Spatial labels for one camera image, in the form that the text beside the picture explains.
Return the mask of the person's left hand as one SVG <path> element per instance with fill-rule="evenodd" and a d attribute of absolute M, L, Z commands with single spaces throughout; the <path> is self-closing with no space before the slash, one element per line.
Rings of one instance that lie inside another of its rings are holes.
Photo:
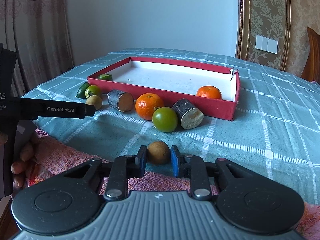
<path fill-rule="evenodd" d="M 39 144 L 39 135 L 34 132 L 29 141 L 21 149 L 19 156 L 11 165 L 11 172 L 13 174 L 13 187 L 20 189 L 24 185 L 25 173 L 31 167 L 31 159 L 35 155 L 36 147 Z"/>

